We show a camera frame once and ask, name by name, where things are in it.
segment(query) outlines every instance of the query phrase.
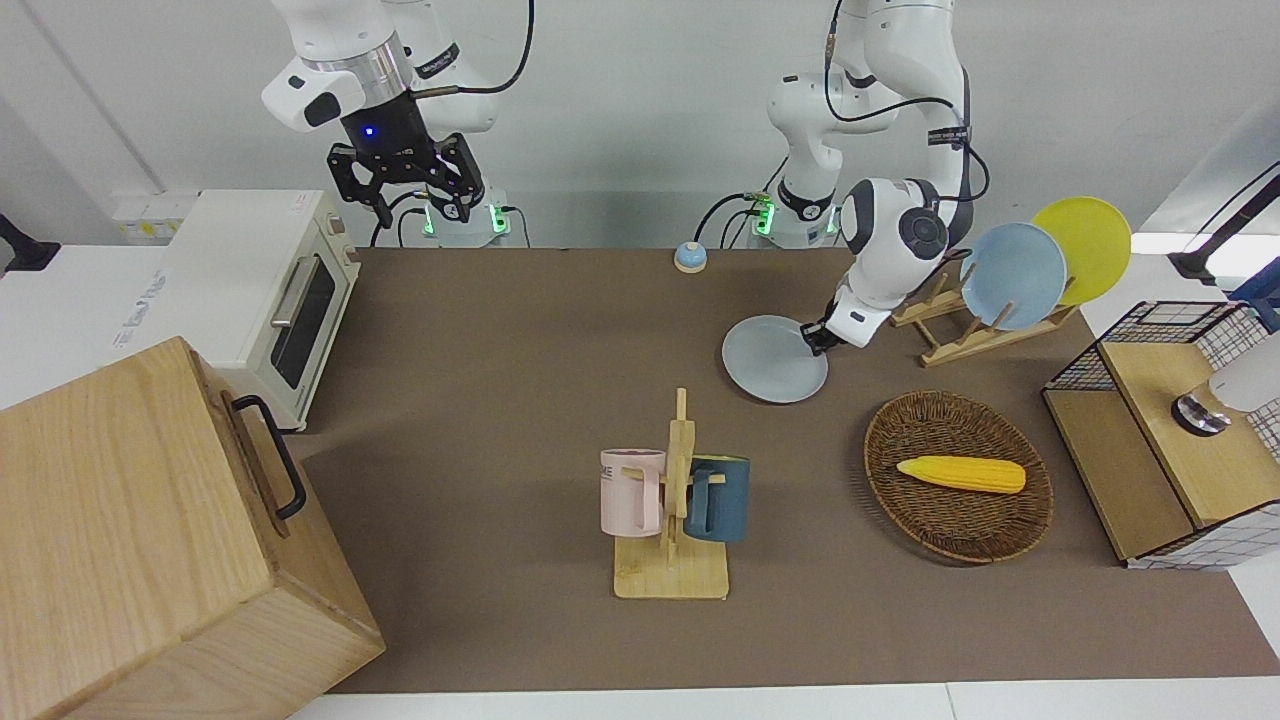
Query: oven door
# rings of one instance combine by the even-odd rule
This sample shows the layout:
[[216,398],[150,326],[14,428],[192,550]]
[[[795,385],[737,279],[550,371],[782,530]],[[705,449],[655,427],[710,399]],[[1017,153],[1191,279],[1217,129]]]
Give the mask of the oven door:
[[259,375],[301,425],[351,295],[351,283],[319,225],[302,243],[280,302],[271,314]]

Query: brown tabletop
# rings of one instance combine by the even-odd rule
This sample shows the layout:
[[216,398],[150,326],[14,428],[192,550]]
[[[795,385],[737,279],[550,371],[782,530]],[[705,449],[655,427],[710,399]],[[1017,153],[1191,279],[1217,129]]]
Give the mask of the brown tabletop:
[[[826,387],[771,406],[719,361],[754,314],[824,307],[844,250],[378,250],[333,348],[310,471],[388,651],[339,692],[617,689],[1276,674],[1225,574],[1124,570],[1039,397],[1091,341],[1062,329],[940,368],[883,328]],[[948,320],[936,334],[946,334]],[[751,459],[726,601],[621,601],[599,451],[664,447],[689,388],[698,450]],[[859,477],[876,409],[911,389],[987,402],[1043,456],[1044,541],[982,568],[927,557]]]

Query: plate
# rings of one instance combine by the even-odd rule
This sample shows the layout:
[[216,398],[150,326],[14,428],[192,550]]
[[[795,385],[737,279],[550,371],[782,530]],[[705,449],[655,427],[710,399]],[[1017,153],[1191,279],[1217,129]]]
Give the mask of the plate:
[[1079,305],[1111,290],[1129,266],[1133,232],[1129,220],[1097,197],[1068,197],[1041,210],[1032,224],[1053,236],[1066,273],[1075,278],[1062,293],[1062,305]]
[[765,402],[800,402],[827,382],[827,356],[813,355],[791,318],[742,320],[724,336],[721,357],[737,387]]
[[965,306],[987,325],[995,327],[1005,305],[1014,309],[1000,323],[1001,331],[1021,331],[1043,320],[1066,287],[1066,260],[1057,242],[1030,223],[1007,223],[984,232],[964,259],[964,277],[978,268],[960,288]]

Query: corn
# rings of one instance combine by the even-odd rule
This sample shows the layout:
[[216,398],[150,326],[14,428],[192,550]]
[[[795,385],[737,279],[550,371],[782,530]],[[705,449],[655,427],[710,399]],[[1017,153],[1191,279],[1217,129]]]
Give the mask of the corn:
[[902,460],[897,469],[936,486],[1012,495],[1027,487],[1027,470],[1009,460],[924,455]]

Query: mug rack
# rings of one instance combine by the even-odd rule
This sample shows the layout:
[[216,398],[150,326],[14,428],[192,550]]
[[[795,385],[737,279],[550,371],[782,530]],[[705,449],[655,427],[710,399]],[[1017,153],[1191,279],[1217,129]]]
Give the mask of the mug rack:
[[[671,420],[663,492],[662,532],[641,538],[613,538],[613,594],[623,600],[724,600],[728,597],[728,555],[724,543],[691,538],[684,532],[686,497],[694,461],[694,421],[687,416],[689,395],[676,389],[676,418]],[[625,470],[643,478],[639,471]],[[723,483],[713,474],[710,483]]]

